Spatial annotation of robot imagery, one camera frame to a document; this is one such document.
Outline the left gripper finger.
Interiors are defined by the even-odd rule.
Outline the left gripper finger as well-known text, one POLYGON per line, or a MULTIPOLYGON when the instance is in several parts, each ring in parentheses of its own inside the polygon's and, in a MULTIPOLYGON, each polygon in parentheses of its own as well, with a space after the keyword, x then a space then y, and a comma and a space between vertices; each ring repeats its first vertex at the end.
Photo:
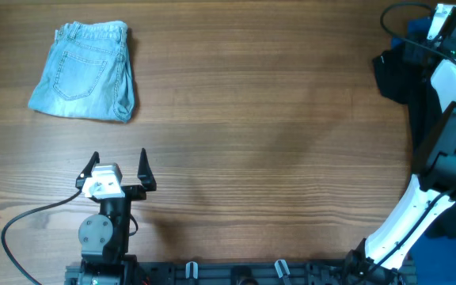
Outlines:
POLYGON ((86 182, 86 179, 90 178, 92 176, 93 168, 99 162, 100 162, 99 153, 97 151, 94 151, 89 162, 87 163, 85 168, 80 172, 80 174, 76 178, 76 181, 75 181, 76 188, 83 188, 83 186, 86 182))
POLYGON ((157 182, 150 168, 145 148, 141 149, 137 178, 140 180, 140 183, 146 192, 153 192, 157 190, 157 182))

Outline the black shorts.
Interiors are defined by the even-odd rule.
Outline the black shorts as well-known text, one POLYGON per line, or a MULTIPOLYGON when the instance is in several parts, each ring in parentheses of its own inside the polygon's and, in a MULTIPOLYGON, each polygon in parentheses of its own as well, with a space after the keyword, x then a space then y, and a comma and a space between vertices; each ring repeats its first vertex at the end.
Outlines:
MULTIPOLYGON (((442 116, 437 92, 421 66, 404 61, 404 44, 372 59, 380 94, 408 107, 412 149, 417 150, 442 116)), ((428 238, 456 239, 456 204, 443 212, 426 230, 428 238)))

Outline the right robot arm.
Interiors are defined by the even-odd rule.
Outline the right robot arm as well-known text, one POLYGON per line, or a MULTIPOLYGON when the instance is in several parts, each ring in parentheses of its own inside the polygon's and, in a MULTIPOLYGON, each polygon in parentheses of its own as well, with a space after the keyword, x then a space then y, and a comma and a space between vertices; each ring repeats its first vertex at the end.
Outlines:
POLYGON ((403 284, 409 250, 456 206, 456 5, 438 4, 373 61, 381 95, 406 105, 412 131, 408 187, 389 217, 333 275, 342 284, 403 284))

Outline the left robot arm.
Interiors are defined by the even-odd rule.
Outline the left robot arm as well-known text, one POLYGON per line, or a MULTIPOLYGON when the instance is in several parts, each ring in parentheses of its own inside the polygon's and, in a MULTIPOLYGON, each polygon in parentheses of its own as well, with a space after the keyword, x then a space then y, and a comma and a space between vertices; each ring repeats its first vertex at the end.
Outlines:
POLYGON ((98 203, 97 214, 86 218, 78 229, 81 263, 68 266, 65 284, 123 285, 148 284, 137 257, 129 255, 130 224, 135 221, 131 203, 146 199, 157 189, 145 150, 141 150, 137 171, 139 184, 122 185, 116 163, 101 164, 97 152, 76 179, 75 187, 86 198, 98 203))

